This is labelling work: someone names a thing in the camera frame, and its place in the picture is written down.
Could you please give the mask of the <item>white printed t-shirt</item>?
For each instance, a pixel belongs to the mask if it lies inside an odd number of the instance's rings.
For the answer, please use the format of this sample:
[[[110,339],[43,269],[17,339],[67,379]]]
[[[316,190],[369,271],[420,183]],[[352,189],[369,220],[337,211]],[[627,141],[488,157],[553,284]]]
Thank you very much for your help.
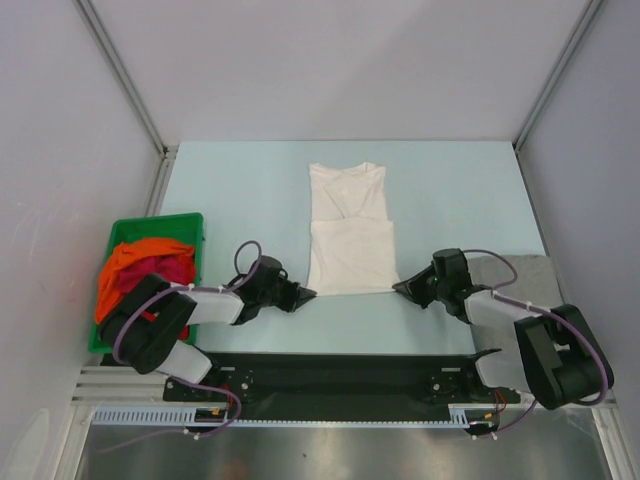
[[[307,287],[320,296],[387,293],[399,281],[386,168],[370,162],[309,166],[311,251]]]

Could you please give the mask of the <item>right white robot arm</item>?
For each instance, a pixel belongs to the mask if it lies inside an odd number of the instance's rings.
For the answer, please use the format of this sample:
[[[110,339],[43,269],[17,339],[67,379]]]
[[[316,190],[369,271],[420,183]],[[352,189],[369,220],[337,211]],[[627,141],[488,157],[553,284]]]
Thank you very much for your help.
[[[469,399],[484,401],[506,387],[532,395],[548,410],[601,403],[613,386],[613,370],[580,309],[516,300],[502,293],[506,285],[475,283],[466,252],[444,249],[393,289],[421,308],[439,302],[470,326],[475,367],[461,376]]]

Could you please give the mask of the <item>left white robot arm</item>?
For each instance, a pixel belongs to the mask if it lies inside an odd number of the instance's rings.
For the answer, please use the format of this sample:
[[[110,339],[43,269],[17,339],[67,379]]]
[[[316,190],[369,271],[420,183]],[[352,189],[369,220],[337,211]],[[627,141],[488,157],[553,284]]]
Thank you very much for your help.
[[[98,327],[114,360],[144,375],[159,372],[185,383],[197,398],[214,397],[221,387],[214,361],[180,339],[184,328],[201,324],[240,326],[264,308],[292,313],[317,296],[288,278],[277,259],[261,256],[246,273],[221,287],[198,287],[146,275]]]

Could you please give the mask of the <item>folded grey t-shirt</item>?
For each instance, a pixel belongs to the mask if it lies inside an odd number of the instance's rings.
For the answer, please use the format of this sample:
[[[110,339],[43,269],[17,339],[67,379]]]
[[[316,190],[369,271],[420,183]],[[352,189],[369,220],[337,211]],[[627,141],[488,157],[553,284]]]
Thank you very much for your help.
[[[489,256],[472,256],[468,260],[474,284],[489,287],[500,286],[499,292],[510,298],[530,301],[540,307],[557,307],[563,304],[562,294],[550,257],[544,255],[507,255],[518,278],[501,260]]]

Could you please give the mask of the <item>magenta t-shirt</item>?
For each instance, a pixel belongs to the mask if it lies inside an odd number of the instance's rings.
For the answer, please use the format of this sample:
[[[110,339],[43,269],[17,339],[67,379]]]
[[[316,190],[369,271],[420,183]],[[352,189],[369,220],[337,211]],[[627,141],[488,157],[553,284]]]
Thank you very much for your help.
[[[188,285],[195,281],[197,268],[191,256],[166,255],[147,257],[121,270],[117,289],[129,293],[147,275],[157,274],[170,283]]]

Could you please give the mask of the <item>green plastic bin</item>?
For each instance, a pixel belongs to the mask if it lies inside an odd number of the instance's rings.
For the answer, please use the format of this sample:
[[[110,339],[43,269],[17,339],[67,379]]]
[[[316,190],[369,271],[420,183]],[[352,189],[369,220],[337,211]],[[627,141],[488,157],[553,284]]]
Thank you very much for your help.
[[[106,261],[120,243],[133,243],[149,237],[172,238],[193,245],[196,249],[195,264],[197,267],[196,279],[193,284],[200,283],[204,243],[204,218],[200,213],[133,218],[115,222],[107,246]],[[112,348],[99,338],[98,326],[99,324],[94,321],[89,335],[88,349],[94,354],[109,354],[112,352]]]

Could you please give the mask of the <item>red t-shirt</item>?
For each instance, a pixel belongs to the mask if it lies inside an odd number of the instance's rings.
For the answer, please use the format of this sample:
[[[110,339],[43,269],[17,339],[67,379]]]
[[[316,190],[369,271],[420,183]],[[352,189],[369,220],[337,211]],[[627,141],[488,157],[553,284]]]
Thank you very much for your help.
[[[156,314],[143,312],[141,318],[152,340],[169,342],[189,338],[191,327],[188,325],[190,319],[188,312],[163,311]]]

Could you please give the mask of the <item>orange t-shirt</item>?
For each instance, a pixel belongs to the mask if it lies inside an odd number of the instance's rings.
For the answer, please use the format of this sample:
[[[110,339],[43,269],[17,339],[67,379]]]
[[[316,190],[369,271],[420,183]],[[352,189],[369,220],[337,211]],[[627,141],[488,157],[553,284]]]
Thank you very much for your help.
[[[100,324],[127,293],[118,291],[116,283],[121,270],[147,257],[180,255],[191,256],[195,263],[196,249],[193,245],[166,237],[149,237],[133,243],[117,245],[103,267],[98,280],[98,295],[95,307],[95,322]]]

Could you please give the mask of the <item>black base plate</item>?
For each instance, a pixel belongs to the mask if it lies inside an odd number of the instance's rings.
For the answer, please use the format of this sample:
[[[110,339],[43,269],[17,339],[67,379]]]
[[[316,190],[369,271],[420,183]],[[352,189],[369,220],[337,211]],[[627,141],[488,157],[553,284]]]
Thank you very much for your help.
[[[280,414],[348,420],[415,418],[451,404],[516,404],[519,394],[489,388],[471,355],[329,355],[213,353],[205,390],[165,383],[171,403],[220,402],[215,388],[236,394],[252,418]]]

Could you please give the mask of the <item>left corner aluminium post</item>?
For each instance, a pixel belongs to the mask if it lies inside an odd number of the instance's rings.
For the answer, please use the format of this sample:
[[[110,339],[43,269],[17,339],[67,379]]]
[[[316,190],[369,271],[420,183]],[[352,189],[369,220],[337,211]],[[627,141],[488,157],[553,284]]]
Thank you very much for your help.
[[[129,74],[129,71],[122,60],[106,25],[101,19],[94,2],[90,0],[73,0],[72,4],[79,13],[89,34],[103,56],[104,61],[121,89],[125,100],[139,122],[146,138],[152,145],[156,154],[160,158],[164,158],[167,154],[168,147],[162,140],[159,130],[144,103],[142,95]]]

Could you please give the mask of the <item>corner aluminium post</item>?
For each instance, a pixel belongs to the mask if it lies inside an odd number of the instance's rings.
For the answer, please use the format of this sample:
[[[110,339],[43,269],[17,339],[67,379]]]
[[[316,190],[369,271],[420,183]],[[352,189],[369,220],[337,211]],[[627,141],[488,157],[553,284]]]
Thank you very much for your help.
[[[541,91],[518,131],[515,140],[512,142],[516,155],[523,149],[537,123],[542,118],[555,92],[559,88],[563,77],[567,73],[569,66],[578,55],[582,45],[607,4],[608,1],[605,0],[590,0],[586,3],[567,42],[561,49],[549,75],[546,77]]]
[[[168,147],[162,140],[159,130],[144,103],[142,95],[129,74],[129,71],[122,60],[106,25],[101,19],[94,2],[90,0],[73,0],[72,4],[79,13],[89,34],[103,56],[104,61],[121,89],[125,100],[139,122],[146,138],[152,145],[156,154],[160,158],[164,158],[167,154]]]

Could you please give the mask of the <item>aluminium frame rail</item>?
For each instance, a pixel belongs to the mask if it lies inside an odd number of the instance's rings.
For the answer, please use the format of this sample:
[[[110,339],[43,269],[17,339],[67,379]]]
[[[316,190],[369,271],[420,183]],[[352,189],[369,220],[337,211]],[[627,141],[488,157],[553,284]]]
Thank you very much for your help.
[[[163,401],[167,376],[138,374],[131,367],[85,366],[71,397],[72,405],[152,405]]]

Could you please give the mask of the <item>right corner aluminium post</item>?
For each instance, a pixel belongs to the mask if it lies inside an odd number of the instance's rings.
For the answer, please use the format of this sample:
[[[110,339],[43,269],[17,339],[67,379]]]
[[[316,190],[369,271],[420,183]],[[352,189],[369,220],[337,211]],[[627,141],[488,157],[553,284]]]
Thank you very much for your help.
[[[549,75],[546,77],[541,91],[518,131],[515,140],[512,142],[516,155],[523,149],[537,123],[542,118],[555,92],[559,88],[563,77],[567,73],[569,66],[578,55],[582,45],[607,4],[608,1],[605,0],[590,0],[586,3],[567,42],[561,49]]]

